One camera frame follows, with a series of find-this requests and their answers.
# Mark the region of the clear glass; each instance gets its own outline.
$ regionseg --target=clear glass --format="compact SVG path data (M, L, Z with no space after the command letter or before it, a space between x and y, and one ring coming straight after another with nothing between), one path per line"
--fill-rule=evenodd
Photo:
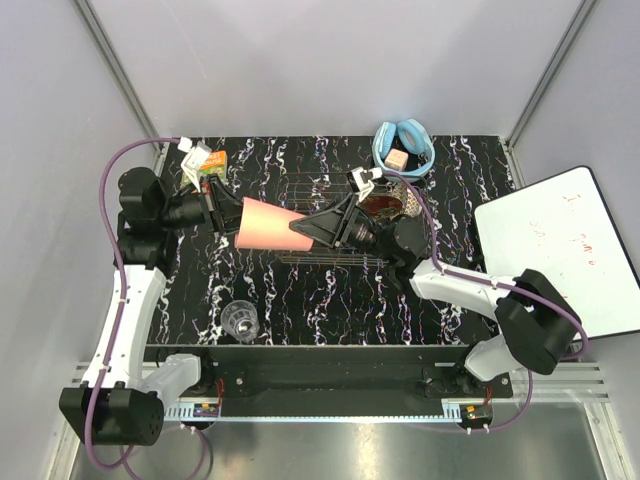
M250 342L258 336L258 312L251 302L234 300L220 314L222 329L239 342Z

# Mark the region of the wire rack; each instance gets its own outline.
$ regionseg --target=wire rack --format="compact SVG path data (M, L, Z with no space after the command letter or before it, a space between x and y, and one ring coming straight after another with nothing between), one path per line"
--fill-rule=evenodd
M295 172L280 176L278 204L300 213L315 213L351 192L342 172ZM283 263L298 265L333 265L344 267L383 266L385 261L358 253L350 247L330 249L314 247L309 252L281 252Z

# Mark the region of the black table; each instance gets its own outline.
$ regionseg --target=black table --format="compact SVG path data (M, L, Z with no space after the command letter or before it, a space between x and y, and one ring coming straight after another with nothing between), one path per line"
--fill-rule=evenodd
M473 210L515 188L502 145L493 136L433 140L436 161L422 191L438 223L441 255L453 265L480 268ZM204 141L227 152L227 178L238 197L301 211L326 206L347 188L342 173L372 164L371 137ZM183 155L171 145L162 171L174 191ZM148 344L236 343L222 331L220 312L239 299L257 307L256 344L469 344L492 334L492 326L475 313L397 290L375 259L338 261L332 254L315 250L300 258L236 250L232 238L215 242L204 227L184 231Z

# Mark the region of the headphone ear cup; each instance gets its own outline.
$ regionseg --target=headphone ear cup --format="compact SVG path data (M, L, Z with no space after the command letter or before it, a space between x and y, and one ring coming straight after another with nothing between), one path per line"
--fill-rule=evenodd
M383 135L382 145L380 146L380 156L382 160L384 160L391 151L393 138L396 136L396 125L395 123L384 122L380 130L382 130L381 135Z
M425 141L427 131L413 119L405 120L398 124L398 136L400 137L402 145L404 145L404 148L406 148L409 153L420 155L427 149L427 143Z

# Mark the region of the wooden block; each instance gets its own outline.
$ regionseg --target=wooden block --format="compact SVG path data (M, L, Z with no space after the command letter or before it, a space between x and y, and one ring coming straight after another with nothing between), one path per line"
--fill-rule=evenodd
M402 152L400 150L392 148L389 152L389 155L387 155L387 158L385 158L384 164L388 168L392 168L394 170L402 172L407 166L408 159L409 154L407 152Z

